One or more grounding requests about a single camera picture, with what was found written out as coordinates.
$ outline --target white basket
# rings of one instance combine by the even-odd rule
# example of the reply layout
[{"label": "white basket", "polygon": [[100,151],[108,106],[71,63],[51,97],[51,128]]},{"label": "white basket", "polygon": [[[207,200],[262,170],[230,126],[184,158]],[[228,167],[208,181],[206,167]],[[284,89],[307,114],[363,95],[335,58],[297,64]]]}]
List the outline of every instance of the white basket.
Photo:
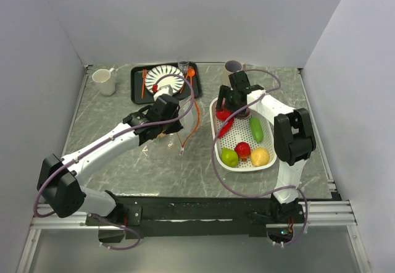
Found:
[{"label": "white basket", "polygon": [[[221,127],[223,123],[221,120],[218,120],[215,115],[215,106],[217,105],[217,99],[218,98],[215,98],[210,104],[210,121],[211,121],[211,131],[212,131],[213,139],[215,138],[218,129]],[[251,117],[257,117],[260,120],[260,125],[262,126],[262,130],[264,131],[264,139],[262,140],[261,143],[257,143],[252,137],[251,130],[249,128],[249,119]],[[234,149],[235,146],[242,141],[249,144],[251,151],[253,151],[256,148],[267,149],[270,155],[269,163],[267,163],[264,166],[256,167],[252,165],[251,159],[248,158],[247,161],[245,162],[239,160],[239,164],[237,164],[236,167],[226,166],[220,159],[221,149],[222,148]],[[215,155],[217,156],[217,160],[220,163],[220,165],[226,170],[232,172],[250,172],[250,171],[258,171],[258,170],[269,168],[271,165],[274,164],[274,162],[277,159],[277,155],[273,145],[273,133],[272,130],[270,129],[269,121],[254,111],[251,111],[250,115],[245,119],[235,118],[235,121],[233,122],[231,129],[224,136],[222,136],[222,138],[217,139],[217,142],[215,144]]]}]

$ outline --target black tray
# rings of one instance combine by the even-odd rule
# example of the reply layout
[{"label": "black tray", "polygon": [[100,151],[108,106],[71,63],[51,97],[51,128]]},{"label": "black tray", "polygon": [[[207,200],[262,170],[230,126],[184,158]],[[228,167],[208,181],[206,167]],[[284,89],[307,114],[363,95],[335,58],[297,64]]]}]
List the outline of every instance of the black tray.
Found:
[{"label": "black tray", "polygon": [[[130,99],[136,104],[148,104],[154,102],[153,95],[146,89],[144,92],[144,98],[141,99],[141,87],[143,85],[143,69],[147,69],[150,71],[151,69],[161,66],[161,65],[171,65],[178,68],[177,63],[163,63],[157,65],[146,65],[146,66],[138,66],[131,70],[130,72]],[[195,76],[193,77],[192,87],[193,92],[195,94],[195,98],[202,96],[202,86],[200,84],[199,72],[196,63],[189,62],[189,66],[195,70]],[[187,98],[191,92],[189,88],[186,86],[182,93],[174,94],[173,96],[178,99],[182,100]]]}]

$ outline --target white mug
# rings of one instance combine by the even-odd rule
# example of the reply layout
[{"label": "white mug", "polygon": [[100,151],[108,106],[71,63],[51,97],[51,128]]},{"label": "white mug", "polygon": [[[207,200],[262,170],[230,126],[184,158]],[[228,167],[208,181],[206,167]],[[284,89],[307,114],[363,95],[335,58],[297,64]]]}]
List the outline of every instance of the white mug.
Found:
[{"label": "white mug", "polygon": [[111,96],[115,92],[115,75],[112,74],[114,68],[110,70],[99,69],[92,75],[92,80],[95,82],[99,91],[106,96]]},{"label": "white mug", "polygon": [[236,60],[227,61],[223,65],[222,85],[230,86],[229,75],[237,71],[244,70],[245,63]]}]

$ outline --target cable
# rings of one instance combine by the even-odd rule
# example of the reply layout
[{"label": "cable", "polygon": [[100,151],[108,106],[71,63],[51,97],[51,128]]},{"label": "cable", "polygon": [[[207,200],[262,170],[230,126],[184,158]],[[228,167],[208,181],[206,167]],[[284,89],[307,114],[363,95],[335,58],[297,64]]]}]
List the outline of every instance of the cable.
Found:
[{"label": "cable", "polygon": [[223,185],[224,188],[226,188],[226,189],[227,189],[228,191],[230,191],[232,194],[235,194],[235,195],[237,195],[237,196],[240,196],[240,197],[243,197],[243,198],[261,198],[261,197],[264,197],[264,196],[267,196],[267,195],[271,195],[271,194],[273,194],[273,193],[275,193],[275,192],[277,192],[277,191],[286,190],[286,189],[289,189],[289,188],[294,188],[294,189],[296,189],[296,190],[302,195],[303,200],[304,200],[304,204],[305,204],[305,206],[306,206],[305,218],[304,218],[304,223],[303,223],[303,226],[302,226],[302,230],[301,230],[301,231],[300,231],[290,242],[284,243],[284,246],[285,246],[285,245],[289,245],[289,244],[292,244],[293,242],[295,242],[295,241],[303,234],[304,230],[306,229],[306,225],[307,225],[307,216],[309,215],[309,211],[308,211],[309,206],[308,206],[308,203],[307,203],[307,198],[306,198],[306,196],[303,194],[302,190],[301,190],[300,188],[298,188],[298,187],[295,187],[294,185],[289,185],[289,186],[285,186],[285,187],[276,188],[276,189],[271,190],[271,191],[267,191],[267,192],[265,192],[265,193],[263,193],[263,194],[256,194],[256,195],[246,195],[246,194],[242,194],[242,193],[240,193],[240,192],[238,192],[238,191],[233,190],[231,187],[229,187],[229,186],[223,181],[223,179],[221,178],[221,176],[220,176],[219,173],[218,173],[217,166],[215,165],[215,158],[214,158],[215,144],[216,144],[216,142],[217,142],[217,140],[218,140],[218,136],[219,136],[219,134],[220,134],[222,128],[223,128],[223,127],[224,127],[224,126],[225,126],[235,115],[239,114],[240,112],[242,112],[242,111],[245,110],[246,108],[248,108],[248,107],[254,105],[255,103],[258,103],[259,101],[261,101],[261,100],[267,95],[267,93],[273,92],[273,91],[276,91],[276,90],[279,90],[279,89],[281,88],[280,79],[279,79],[276,75],[274,75],[273,73],[271,73],[271,72],[268,71],[268,70],[264,70],[264,69],[248,69],[248,70],[245,70],[245,71],[246,71],[246,72],[248,72],[248,71],[259,71],[259,72],[264,72],[264,73],[266,73],[266,74],[269,74],[271,77],[273,77],[273,78],[277,81],[278,86],[275,87],[275,88],[272,88],[272,89],[267,90],[265,93],[262,93],[262,95],[259,96],[258,99],[254,100],[254,101],[251,102],[250,104],[247,104],[247,105],[245,105],[245,106],[239,108],[237,111],[235,111],[234,113],[232,113],[232,114],[223,122],[223,124],[221,125],[221,127],[218,129],[217,134],[215,134],[214,141],[213,141],[213,143],[212,143],[212,148],[211,148],[211,163],[212,163],[212,167],[213,167],[213,169],[214,169],[215,175],[217,176],[219,182]]},{"label": "cable", "polygon": [[198,103],[196,102],[196,100],[194,100],[193,102],[194,102],[194,104],[195,104],[196,114],[197,114],[197,120],[196,120],[195,127],[193,128],[192,132],[185,138],[184,142],[181,141],[181,138],[180,138],[180,136],[178,135],[178,132],[176,133],[176,134],[177,134],[177,137],[178,137],[178,140],[180,141],[180,144],[181,144],[181,155],[184,153],[184,149],[185,149],[185,144],[186,144],[186,142],[187,142],[188,139],[198,130],[199,124],[200,124],[200,109],[199,109],[199,106],[198,106]]},{"label": "cable", "polygon": [[[60,172],[62,172],[64,169],[70,167],[71,165],[73,165],[74,163],[76,163],[78,160],[83,159],[84,157],[86,157],[87,155],[89,155],[90,153],[92,153],[93,151],[95,151],[95,150],[97,150],[98,148],[104,146],[105,144],[107,144],[108,142],[112,141],[113,139],[122,136],[123,134],[126,134],[126,133],[128,133],[128,132],[130,132],[130,131],[134,131],[134,130],[137,130],[137,129],[140,129],[140,128],[145,128],[145,127],[150,127],[150,126],[156,126],[156,125],[170,124],[170,123],[172,123],[172,122],[176,122],[176,121],[182,119],[185,115],[187,115],[187,113],[192,109],[193,104],[194,104],[194,93],[193,93],[192,85],[191,85],[191,84],[189,83],[189,81],[187,81],[184,77],[182,77],[182,76],[180,76],[180,75],[178,75],[178,74],[168,74],[168,75],[165,75],[164,77],[161,77],[160,79],[158,79],[158,81],[156,81],[156,85],[157,85],[161,80],[163,80],[164,78],[167,78],[167,77],[178,77],[178,78],[182,79],[182,80],[188,85],[189,89],[191,90],[191,103],[189,104],[189,107],[187,108],[187,110],[186,110],[182,115],[180,115],[180,116],[178,116],[178,117],[176,117],[176,118],[174,118],[174,119],[171,119],[171,120],[163,120],[163,121],[160,121],[160,122],[145,123],[145,124],[137,125],[137,126],[130,127],[130,128],[125,129],[125,130],[122,130],[121,132],[118,132],[118,133],[114,134],[112,138],[107,138],[107,139],[105,139],[105,140],[99,142],[99,143],[96,144],[95,146],[92,146],[92,148],[86,150],[84,153],[81,153],[81,154],[77,157],[76,160],[71,160],[70,162],[68,162],[68,163],[64,164],[63,166],[59,167],[56,171],[54,171],[54,173],[52,173],[52,174],[45,180],[45,182],[42,184],[42,186],[39,188],[39,190],[38,190],[38,192],[37,192],[36,198],[35,198],[34,203],[33,203],[33,213],[34,213],[34,215],[35,215],[36,217],[41,217],[41,218],[42,218],[42,217],[47,217],[47,216],[51,216],[51,215],[53,215],[53,214],[55,213],[55,211],[51,211],[51,212],[49,212],[49,213],[47,213],[47,214],[40,214],[40,213],[38,213],[38,203],[39,203],[38,201],[40,200],[40,197],[41,197],[41,195],[43,194],[43,191],[45,190],[45,188],[46,188],[46,187],[51,183],[51,181],[52,181]],[[96,218],[98,218],[100,221],[103,221],[103,222],[108,223],[108,224],[110,224],[110,225],[113,225],[113,226],[115,226],[115,227],[119,227],[119,228],[121,228],[121,229],[130,231],[130,232],[134,233],[135,235],[137,235],[137,237],[138,237],[137,242],[136,242],[134,245],[129,246],[128,248],[125,248],[125,249],[129,249],[129,248],[135,247],[135,246],[139,243],[141,237],[140,237],[140,235],[139,235],[139,233],[138,233],[137,231],[134,231],[134,230],[132,230],[132,229],[130,229],[130,228],[128,228],[128,227],[123,227],[123,226],[120,226],[120,225],[117,225],[117,224],[110,223],[110,222],[106,221],[104,218],[100,217],[99,215],[96,215],[96,214],[95,214],[95,216],[96,216]],[[121,248],[113,248],[113,247],[111,247],[111,249],[113,249],[113,250],[123,250],[123,249],[121,249]]]}]

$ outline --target white wall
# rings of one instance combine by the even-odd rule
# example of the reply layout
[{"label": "white wall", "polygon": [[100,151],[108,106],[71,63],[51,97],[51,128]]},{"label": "white wall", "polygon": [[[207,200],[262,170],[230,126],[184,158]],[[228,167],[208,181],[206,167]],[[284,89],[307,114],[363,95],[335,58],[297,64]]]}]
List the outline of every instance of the white wall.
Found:
[{"label": "white wall", "polygon": [[61,153],[83,66],[47,0],[0,0],[1,272],[15,272],[43,158]]},{"label": "white wall", "polygon": [[84,64],[303,67],[340,0],[49,0]]},{"label": "white wall", "polygon": [[374,272],[395,267],[395,0],[341,0],[303,70]]}]

